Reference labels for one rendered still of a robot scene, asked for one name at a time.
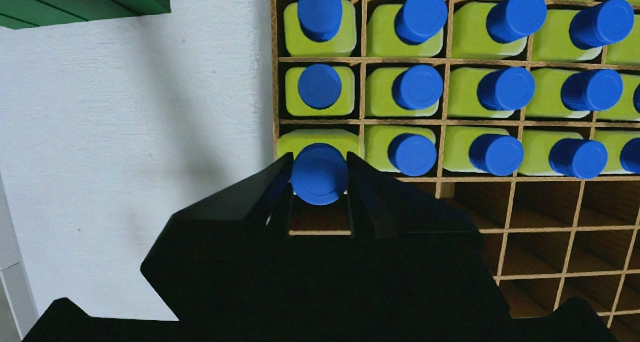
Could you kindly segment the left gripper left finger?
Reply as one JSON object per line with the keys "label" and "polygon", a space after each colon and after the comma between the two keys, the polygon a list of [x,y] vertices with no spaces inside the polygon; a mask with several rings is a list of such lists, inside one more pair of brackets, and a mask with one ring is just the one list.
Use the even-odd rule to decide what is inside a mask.
{"label": "left gripper left finger", "polygon": [[293,162],[293,152],[287,152],[265,169],[173,213],[157,238],[234,235],[240,239],[289,239]]}

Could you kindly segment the brown cardboard carton with grid dividers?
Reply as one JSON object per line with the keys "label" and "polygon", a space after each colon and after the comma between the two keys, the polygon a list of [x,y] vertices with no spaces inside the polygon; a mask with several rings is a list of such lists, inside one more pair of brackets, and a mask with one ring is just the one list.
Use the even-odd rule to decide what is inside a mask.
{"label": "brown cardboard carton with grid dividers", "polygon": [[[585,140],[593,140],[595,128],[640,131],[640,121],[597,121],[598,111],[590,111],[583,118],[525,118],[526,106],[507,118],[446,119],[449,75],[457,68],[502,70],[519,66],[529,72],[541,68],[582,72],[611,68],[640,75],[640,66],[605,65],[608,45],[594,59],[582,62],[531,61],[534,34],[527,36],[521,53],[506,59],[449,59],[453,13],[469,2],[503,0],[445,0],[448,14],[443,45],[431,58],[366,57],[366,25],[373,11],[381,4],[404,4],[406,0],[348,0],[355,7],[356,19],[356,45],[350,57],[290,57],[285,48],[283,12],[298,1],[270,0],[274,161],[278,138],[296,129],[344,129],[363,140],[363,124],[429,128],[436,138],[436,162],[430,171],[421,176],[382,172],[467,212],[480,233],[496,233],[482,234],[484,244],[479,253],[510,305],[511,318],[548,316],[575,296],[590,303],[619,342],[640,342],[640,174],[600,174],[585,180],[517,174],[518,170],[509,176],[452,172],[442,168],[446,125],[431,125],[503,128],[520,142],[523,125],[539,125],[524,129],[577,132]],[[355,105],[350,114],[301,117],[286,110],[286,71],[319,63],[346,66],[354,72]],[[365,65],[366,77],[380,67],[435,68],[444,86],[437,111],[428,117],[364,117]],[[326,205],[310,204],[293,194],[289,239],[351,239],[347,194]]]}

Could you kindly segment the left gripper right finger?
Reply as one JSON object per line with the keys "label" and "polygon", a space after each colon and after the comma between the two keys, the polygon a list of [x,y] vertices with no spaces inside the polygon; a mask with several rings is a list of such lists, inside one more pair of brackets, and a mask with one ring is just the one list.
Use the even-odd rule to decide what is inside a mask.
{"label": "left gripper right finger", "polygon": [[481,250],[484,238],[467,212],[376,169],[354,152],[347,152],[346,162],[351,239],[466,238]]}

